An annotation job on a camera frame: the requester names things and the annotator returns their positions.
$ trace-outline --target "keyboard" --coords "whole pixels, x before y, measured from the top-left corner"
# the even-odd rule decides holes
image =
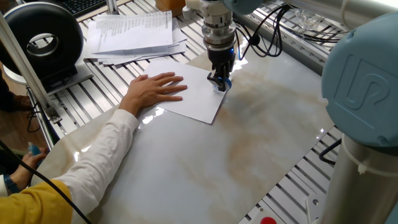
[[[75,18],[106,5],[105,0],[68,0],[62,3]]]

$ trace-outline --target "metal pole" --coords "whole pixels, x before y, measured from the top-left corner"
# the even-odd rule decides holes
[[[0,13],[0,41],[3,46],[8,51],[21,75],[25,78],[27,84],[29,85],[32,93],[36,97],[37,101],[42,105],[43,109],[49,116],[49,118],[54,122],[59,122],[61,120],[57,113],[52,101],[50,100],[47,92],[37,78],[37,75],[29,63],[25,53],[21,49],[17,39],[12,33],[10,27],[8,26],[6,20]]]
[[[318,224],[384,224],[397,193],[398,157],[344,135]]]
[[[109,15],[119,15],[119,9],[116,0],[106,0],[106,5],[108,6]]]

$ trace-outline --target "finger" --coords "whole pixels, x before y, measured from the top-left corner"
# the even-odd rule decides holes
[[[157,99],[159,102],[162,101],[181,101],[181,96],[169,96],[169,95],[157,95]]]
[[[42,152],[39,155],[34,156],[33,160],[35,163],[38,163],[39,161],[41,161],[42,159],[44,159],[46,157],[47,157],[47,153]]]
[[[162,73],[160,75],[155,76],[153,79],[155,81],[157,81],[157,80],[161,80],[161,79],[166,78],[166,77],[173,77],[174,75],[175,75],[174,72],[166,72],[166,73]]]
[[[40,152],[43,152],[43,153],[46,153],[46,154],[49,152],[48,148],[40,147],[39,149],[40,149]]]
[[[158,82],[160,86],[163,86],[164,84],[168,84],[170,82],[179,82],[182,81],[183,79],[184,79],[183,77],[166,77],[159,80]]]
[[[188,86],[186,85],[179,85],[179,86],[165,86],[165,87],[160,87],[159,88],[159,93],[164,94],[164,93],[174,93],[176,91],[182,91],[186,90]]]
[[[135,78],[133,81],[131,81],[131,82],[130,82],[130,85],[131,85],[132,83],[144,81],[144,80],[147,79],[147,78],[148,78],[148,75],[140,75],[140,76],[138,76],[137,78]]]
[[[30,157],[32,157],[32,153],[28,152],[27,154],[24,155],[24,157],[22,158],[22,161],[27,162],[29,160]]]

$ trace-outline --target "person's hand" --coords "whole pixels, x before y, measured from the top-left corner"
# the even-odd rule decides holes
[[[120,102],[119,109],[126,110],[137,116],[141,108],[152,106],[161,101],[180,101],[181,96],[170,96],[168,93],[186,90],[186,85],[164,86],[170,82],[182,81],[183,77],[176,77],[174,72],[162,73],[152,78],[140,75],[131,81],[126,96]]]
[[[22,161],[31,168],[37,169],[37,163],[47,156],[48,149],[40,148],[40,151],[42,153],[36,156],[33,156],[31,152],[26,154],[22,158]],[[17,185],[19,190],[24,190],[28,186],[32,176],[33,174],[31,172],[19,165],[18,169],[10,175],[10,178]]]

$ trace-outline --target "black wire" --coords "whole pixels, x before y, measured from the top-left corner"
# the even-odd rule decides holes
[[[336,141],[335,143],[333,143],[331,146],[327,147],[325,150],[323,150],[323,151],[321,152],[321,154],[319,154],[319,159],[320,159],[321,161],[323,161],[323,162],[327,162],[327,163],[329,163],[329,164],[331,164],[331,165],[335,165],[336,162],[335,162],[335,161],[331,161],[331,160],[329,160],[329,159],[325,159],[325,155],[328,154],[328,152],[334,150],[334,148],[335,148],[336,146],[340,145],[340,144],[341,144],[341,139],[337,140],[337,141]]]
[[[299,36],[299,37],[303,37],[305,40],[309,40],[309,41],[314,41],[314,42],[326,42],[326,43],[337,43],[340,41],[340,39],[325,39],[322,37],[315,37],[312,35],[308,35],[308,34],[303,34],[303,33],[299,33],[291,28],[288,28],[286,26],[280,25],[281,27],[283,27],[284,29],[294,33],[295,35]]]
[[[83,212],[81,212],[79,210],[79,208],[68,198],[68,196],[66,196],[53,182],[51,182],[51,180],[48,180],[48,178],[46,178],[43,174],[41,174],[40,172],[36,171],[35,169],[31,168],[30,166],[28,166],[24,161],[22,161],[17,155],[15,155],[10,148],[8,148],[1,140],[0,140],[0,146],[12,157],[12,159],[14,159],[19,165],[21,165],[22,167],[24,167],[25,169],[27,169],[29,172],[33,173],[34,175],[36,175],[37,177],[39,177],[40,179],[44,180],[44,182],[48,183],[49,186],[51,186],[56,192],[58,192],[58,194],[61,195],[61,197],[63,197],[63,199],[65,199],[68,204],[70,206],[72,206],[73,209],[75,209],[75,211],[77,212],[77,214],[79,214],[79,216],[82,217],[82,219],[84,219],[84,221],[86,221],[88,224],[91,224],[91,222],[89,221],[89,219],[87,219],[87,217],[83,214]]]
[[[282,35],[280,34],[280,20],[283,18],[284,14],[286,12],[288,12],[291,9],[290,6],[284,4],[283,6],[280,6],[276,9],[274,9],[268,16],[266,16],[263,21],[258,25],[257,29],[254,31],[253,35],[250,35],[250,32],[248,31],[248,29],[246,28],[246,26],[244,26],[243,24],[241,24],[239,21],[235,21],[237,24],[239,24],[247,33],[247,36],[249,36],[249,40],[247,38],[246,35],[243,34],[243,31],[237,28],[237,31],[240,31],[240,33],[242,33],[242,35],[246,38],[246,40],[248,40],[248,46],[246,47],[243,56],[240,57],[240,53],[239,53],[239,59],[242,60],[244,58],[244,56],[246,55],[246,53],[249,50],[249,47],[251,47],[254,51],[254,53],[256,53],[259,57],[266,57],[266,56],[270,56],[270,57],[278,57],[282,51],[283,51],[283,43],[282,43]],[[275,12],[277,12],[278,10],[280,10],[278,12],[278,15],[275,17],[274,22],[273,22],[273,27],[274,27],[274,33],[272,35],[271,38],[271,44],[269,46],[269,48],[267,48],[264,39],[262,40],[265,46],[265,50],[262,49],[258,44],[257,45],[253,45],[252,44],[252,40],[254,37],[256,37],[258,35],[259,29],[261,28],[261,26],[263,25],[263,23]],[[275,42],[275,53],[271,53],[271,49],[272,46],[274,45]]]
[[[238,54],[239,54],[239,59],[241,60],[241,49],[240,49],[240,43],[239,43],[239,37],[238,37],[237,31],[239,31],[239,32],[242,34],[242,36],[243,36],[248,42],[249,42],[249,39],[248,39],[248,37],[246,37],[246,35],[244,34],[244,32],[243,32],[241,29],[239,29],[238,27],[236,28],[235,35],[236,35],[236,39],[238,40]],[[253,49],[254,53],[256,53],[259,57],[265,57],[264,55],[261,55],[261,54],[254,48],[254,45],[250,45],[250,47]]]
[[[36,130],[31,131],[30,130],[30,125],[32,124],[32,119],[35,118],[36,116],[34,115],[35,113],[39,113],[39,112],[35,112],[35,108],[36,106],[39,104],[39,102],[37,101],[35,103],[35,105],[32,108],[32,111],[27,115],[27,118],[29,119],[29,123],[27,124],[27,132],[28,133],[35,133],[36,131],[40,130],[40,127],[38,127]]]
[[[266,21],[271,15],[273,15],[273,13],[277,12],[279,9],[282,9],[284,6],[286,6],[286,5],[279,6],[278,8],[274,9],[270,14],[268,14],[268,15],[260,22],[260,24],[257,26],[257,29],[256,29],[256,30],[254,31],[254,33],[253,33],[253,37],[257,35],[257,33],[259,32],[259,30],[260,30],[261,26],[263,25],[263,23],[265,23],[265,21]],[[246,54],[247,54],[247,52],[248,52],[248,50],[249,50],[249,46],[251,46],[251,41],[249,41],[248,46],[246,47],[246,50],[245,50],[244,53],[243,53],[242,59],[244,58],[244,56],[246,56]]]

